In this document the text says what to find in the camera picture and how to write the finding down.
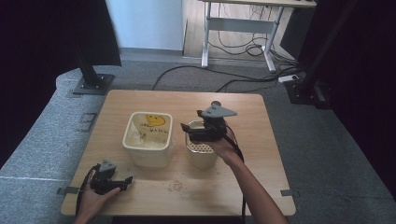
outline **power strip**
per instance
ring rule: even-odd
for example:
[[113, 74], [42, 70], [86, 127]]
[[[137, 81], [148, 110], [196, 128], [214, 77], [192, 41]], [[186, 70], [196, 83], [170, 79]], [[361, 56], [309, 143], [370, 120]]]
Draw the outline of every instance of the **power strip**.
[[291, 75], [291, 76], [280, 77], [278, 79], [278, 81], [279, 81], [279, 83], [284, 83], [284, 82], [287, 82], [287, 81], [295, 81], [295, 80], [298, 80], [298, 79], [299, 79], [299, 77], [297, 77], [296, 75]]

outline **yellow duck sticker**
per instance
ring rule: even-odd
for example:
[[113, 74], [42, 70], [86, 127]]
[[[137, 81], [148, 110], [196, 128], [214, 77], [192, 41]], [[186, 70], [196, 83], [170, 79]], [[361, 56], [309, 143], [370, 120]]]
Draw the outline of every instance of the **yellow duck sticker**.
[[146, 115], [146, 120], [148, 121], [149, 127], [161, 126], [165, 124], [165, 119], [161, 116]]

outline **white desk frame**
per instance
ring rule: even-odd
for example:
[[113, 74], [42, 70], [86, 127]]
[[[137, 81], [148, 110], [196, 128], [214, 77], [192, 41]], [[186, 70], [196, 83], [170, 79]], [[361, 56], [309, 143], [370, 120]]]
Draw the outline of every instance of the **white desk frame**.
[[[274, 42], [274, 38], [276, 35], [277, 27], [279, 26], [280, 18], [283, 14], [284, 6], [286, 7], [314, 7], [315, 2], [306, 2], [309, 4], [301, 4], [296, 6], [295, 4], [288, 5], [290, 1], [278, 1], [278, 4], [275, 4], [273, 1], [206, 1], [207, 2], [207, 12], [206, 12], [206, 24], [205, 24], [205, 40], [204, 47], [202, 51], [202, 67], [208, 67], [208, 39], [209, 39], [209, 31], [229, 31], [229, 32], [243, 32], [243, 33], [255, 33], [255, 34], [268, 34], [268, 40], [265, 43], [265, 46], [262, 46], [263, 55], [265, 57], [265, 61], [267, 62], [268, 69], [271, 73], [276, 72], [276, 68], [274, 66], [274, 62], [272, 60], [270, 49]], [[211, 4], [212, 2], [216, 3], [234, 3], [234, 4], [245, 4], [245, 5], [265, 5], [269, 6], [278, 6], [279, 11], [277, 12], [276, 19], [274, 21], [255, 21], [255, 20], [240, 20], [240, 19], [229, 19], [229, 18], [215, 18], [210, 16]]]

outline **human arm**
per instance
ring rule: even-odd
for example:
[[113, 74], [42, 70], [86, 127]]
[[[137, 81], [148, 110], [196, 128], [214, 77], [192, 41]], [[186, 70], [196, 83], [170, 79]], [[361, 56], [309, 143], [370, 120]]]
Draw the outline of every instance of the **human arm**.
[[92, 175], [93, 173], [90, 174], [89, 183], [84, 188], [75, 224], [89, 223], [100, 212], [106, 202], [120, 192], [120, 188], [115, 188], [104, 195], [95, 193], [91, 189]]
[[[227, 135], [233, 139], [230, 129]], [[205, 142], [205, 144], [211, 146], [230, 166], [256, 223], [288, 223], [274, 200], [239, 158], [230, 143], [222, 138], [216, 142]]]

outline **white plastic container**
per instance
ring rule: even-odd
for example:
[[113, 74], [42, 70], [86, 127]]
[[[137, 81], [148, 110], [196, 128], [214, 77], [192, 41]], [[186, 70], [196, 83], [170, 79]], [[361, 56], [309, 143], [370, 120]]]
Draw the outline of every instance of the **white plastic container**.
[[169, 144], [172, 116], [156, 112], [135, 112], [129, 119], [122, 140], [137, 166], [166, 167], [170, 161]]
[[[189, 123], [191, 128], [203, 128], [202, 121], [194, 120]], [[186, 133], [187, 158], [189, 162], [199, 169], [207, 169], [216, 164], [218, 154], [206, 144], [194, 144]]]

